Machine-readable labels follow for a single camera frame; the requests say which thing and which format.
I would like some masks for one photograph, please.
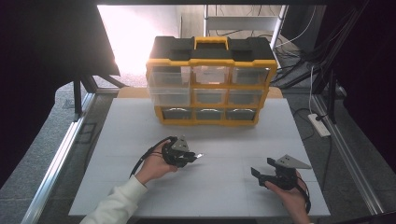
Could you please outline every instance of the yellow storage organizer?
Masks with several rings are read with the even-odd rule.
[[[265,38],[157,36],[146,78],[163,124],[254,125],[276,69]]]

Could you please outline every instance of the person's hand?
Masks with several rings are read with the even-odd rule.
[[[306,190],[306,185],[301,179],[298,179],[298,184],[303,190]],[[269,181],[265,181],[265,186],[280,197],[295,224],[310,223],[308,214],[305,211],[305,199],[299,190],[296,188],[283,190]]]
[[[135,175],[136,179],[145,185],[152,179],[157,179],[169,172],[176,172],[177,167],[174,165],[169,165],[163,160],[163,155],[161,154],[163,144],[161,143],[157,146],[153,153],[151,153],[143,162],[143,166],[139,172]]]

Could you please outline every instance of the white cable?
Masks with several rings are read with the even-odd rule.
[[[314,74],[314,65],[311,67],[311,89],[309,90],[309,112],[312,114],[311,99],[312,99],[312,76]]]
[[[282,46],[282,45],[284,45],[284,44],[287,44],[287,43],[289,43],[289,42],[291,42],[291,41],[297,39],[297,38],[300,37],[301,35],[303,35],[303,34],[305,33],[305,31],[308,29],[309,25],[311,24],[312,19],[314,19],[314,15],[315,15],[315,11],[316,11],[316,10],[317,10],[317,7],[314,7],[314,12],[312,13],[311,20],[309,20],[308,25],[305,27],[305,29],[303,30],[302,33],[300,33],[299,35],[297,35],[297,36],[294,37],[293,39],[286,41],[286,42],[283,43],[283,44],[276,45],[276,48],[279,47],[279,46]]]

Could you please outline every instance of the floor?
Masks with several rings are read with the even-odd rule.
[[[279,7],[243,6],[235,9],[235,7],[230,6],[217,6],[218,15],[257,15],[259,11],[260,15],[273,15],[273,13],[278,13]],[[175,13],[183,16],[182,36],[202,35],[203,6],[177,7]],[[209,7],[209,15],[215,14],[216,7]],[[265,32],[254,32],[254,35],[266,34]],[[249,36],[251,36],[251,31],[229,35],[231,38],[246,38]],[[293,55],[297,54],[297,51],[295,51],[297,47],[292,44],[282,47],[282,49],[278,49],[279,61],[282,67],[295,64],[299,60],[298,57]],[[273,86],[297,77],[301,73],[309,71],[309,69],[309,64],[304,64],[294,69],[286,78],[274,82]],[[147,84],[145,77],[142,76],[142,71],[128,72],[127,68],[123,71],[125,72],[117,79],[126,84],[132,86],[145,86]],[[100,78],[96,80],[100,86],[112,87],[112,85]],[[330,217],[312,217],[312,219],[316,223],[334,223],[356,217],[369,216],[371,214],[369,206],[362,196],[363,192],[357,187],[359,183],[357,184],[350,173],[350,169],[347,166],[348,162],[345,161],[343,151],[337,144],[337,140],[318,136],[306,119],[309,114],[310,84],[311,80],[308,78],[293,88],[282,92],[284,97],[288,99],[290,110],[294,114],[300,135],[304,139],[304,146],[314,167],[318,182],[322,185],[326,203],[332,213]],[[78,140],[73,145],[71,154],[66,160],[65,167],[68,167],[68,169],[61,172],[59,181],[49,196],[47,207],[42,211],[42,216],[38,223],[78,223],[81,220],[81,217],[69,217],[67,215],[68,207],[73,202],[79,181],[83,177],[89,160],[90,151],[94,147],[96,134],[100,132],[106,112],[111,105],[111,99],[115,95],[116,93],[101,93],[95,97],[95,108],[90,110],[85,125],[78,135]],[[326,99],[326,91],[318,97]],[[339,93],[335,101],[336,127],[342,133],[343,140],[346,142],[367,182],[372,187],[381,207],[384,211],[394,211],[396,210],[396,175],[384,163],[383,158],[348,115],[343,107],[343,98],[344,96]],[[311,103],[312,109],[318,110],[313,101]],[[8,182],[0,190],[0,223],[21,223],[56,150],[62,143],[64,135],[73,120],[73,106],[73,86],[68,84],[57,91],[55,106],[40,134],[36,137],[26,156]],[[245,223],[243,221],[236,221],[235,223]],[[254,221],[256,223],[290,223],[288,217],[257,219]],[[145,220],[133,218],[130,220],[130,223],[144,222]]]

